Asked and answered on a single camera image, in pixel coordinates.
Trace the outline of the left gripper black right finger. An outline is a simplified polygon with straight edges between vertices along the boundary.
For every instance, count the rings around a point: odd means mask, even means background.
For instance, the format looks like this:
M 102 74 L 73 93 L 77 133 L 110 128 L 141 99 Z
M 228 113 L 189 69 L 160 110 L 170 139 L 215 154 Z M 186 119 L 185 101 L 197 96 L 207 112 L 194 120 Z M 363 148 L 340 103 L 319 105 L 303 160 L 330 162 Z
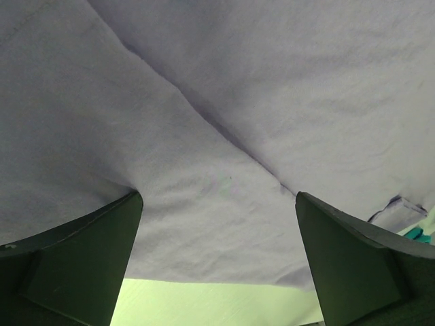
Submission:
M 434 246 L 306 192 L 295 209 L 326 325 L 434 324 Z

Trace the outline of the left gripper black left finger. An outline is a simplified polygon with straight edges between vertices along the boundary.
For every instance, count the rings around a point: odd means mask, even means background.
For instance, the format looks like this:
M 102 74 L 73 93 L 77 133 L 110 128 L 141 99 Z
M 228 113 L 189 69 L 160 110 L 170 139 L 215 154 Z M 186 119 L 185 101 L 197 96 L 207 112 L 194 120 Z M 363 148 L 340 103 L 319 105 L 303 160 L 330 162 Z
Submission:
M 109 325 L 142 210 L 133 192 L 1 245 L 1 324 Z

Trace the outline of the purple t shirt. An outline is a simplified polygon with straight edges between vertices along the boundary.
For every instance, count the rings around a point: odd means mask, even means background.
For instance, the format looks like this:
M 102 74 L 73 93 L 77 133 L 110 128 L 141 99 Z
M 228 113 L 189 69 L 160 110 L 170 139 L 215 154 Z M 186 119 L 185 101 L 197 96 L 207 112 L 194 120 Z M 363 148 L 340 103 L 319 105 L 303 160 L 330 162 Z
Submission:
M 133 190 L 128 277 L 309 288 L 298 192 L 434 206 L 434 2 L 2 1 L 1 242 Z

